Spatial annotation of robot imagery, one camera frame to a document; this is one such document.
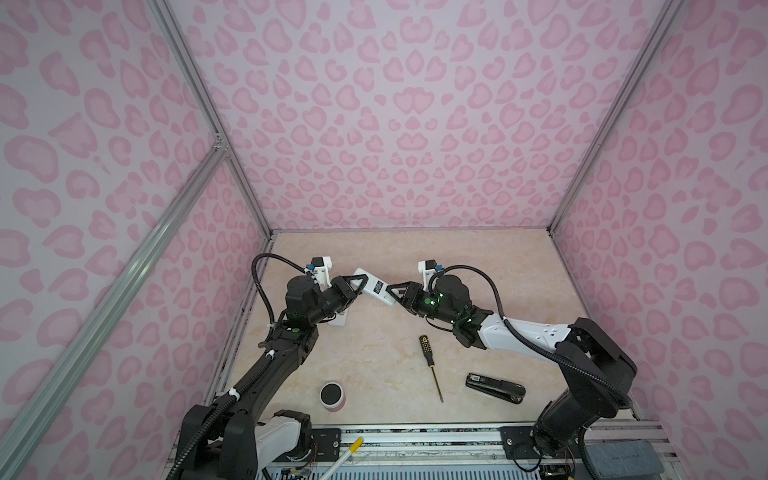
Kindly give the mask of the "red and white remote control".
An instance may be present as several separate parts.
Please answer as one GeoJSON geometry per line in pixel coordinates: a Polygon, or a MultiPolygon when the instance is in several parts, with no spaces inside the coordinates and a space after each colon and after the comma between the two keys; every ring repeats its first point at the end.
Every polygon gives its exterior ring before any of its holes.
{"type": "Polygon", "coordinates": [[[354,276],[365,277],[366,281],[362,290],[363,293],[387,306],[395,305],[395,298],[387,291],[387,288],[389,287],[388,283],[362,268],[358,268],[354,272],[354,276]]]}

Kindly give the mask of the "black yellow handled screwdriver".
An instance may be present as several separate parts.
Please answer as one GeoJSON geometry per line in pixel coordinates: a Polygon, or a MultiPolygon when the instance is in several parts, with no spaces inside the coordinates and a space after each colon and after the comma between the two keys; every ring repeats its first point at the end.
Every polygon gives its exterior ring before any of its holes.
{"type": "Polygon", "coordinates": [[[443,394],[442,394],[442,390],[441,390],[441,387],[440,387],[440,384],[439,384],[439,379],[438,379],[437,372],[436,372],[436,369],[435,369],[434,353],[433,353],[433,350],[432,350],[432,347],[431,347],[431,344],[430,344],[430,341],[429,341],[429,338],[428,338],[427,335],[421,335],[419,337],[419,345],[421,347],[422,354],[423,354],[423,356],[424,356],[424,358],[426,360],[427,366],[429,367],[429,369],[430,369],[430,371],[432,373],[432,377],[433,377],[433,380],[434,380],[434,383],[435,383],[436,391],[438,393],[438,398],[440,399],[440,402],[443,403],[444,402],[444,397],[443,397],[443,394]]]}

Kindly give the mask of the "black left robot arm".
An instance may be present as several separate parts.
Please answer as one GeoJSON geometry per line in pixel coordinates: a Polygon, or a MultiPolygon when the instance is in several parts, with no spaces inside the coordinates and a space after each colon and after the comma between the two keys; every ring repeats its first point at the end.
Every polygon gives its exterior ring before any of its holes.
{"type": "Polygon", "coordinates": [[[308,358],[318,325],[344,312],[368,283],[365,274],[337,276],[323,290],[310,275],[287,284],[284,314],[260,344],[264,353],[210,405],[196,405],[182,421],[169,479],[255,479],[274,459],[309,449],[311,417],[280,411],[261,415],[288,377],[308,358]]]}

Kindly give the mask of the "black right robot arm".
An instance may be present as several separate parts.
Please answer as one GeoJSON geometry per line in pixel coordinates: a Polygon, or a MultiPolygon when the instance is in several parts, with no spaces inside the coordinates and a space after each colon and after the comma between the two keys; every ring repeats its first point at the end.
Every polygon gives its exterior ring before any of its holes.
{"type": "Polygon", "coordinates": [[[550,401],[531,428],[526,446],[557,456],[581,431],[632,407],[629,396],[637,366],[594,321],[579,317],[570,324],[543,324],[505,315],[495,282],[496,308],[474,304],[469,288],[453,274],[439,272],[425,284],[403,282],[387,292],[414,316],[446,324],[466,348],[505,350],[539,356],[559,368],[567,388],[550,401]]]}

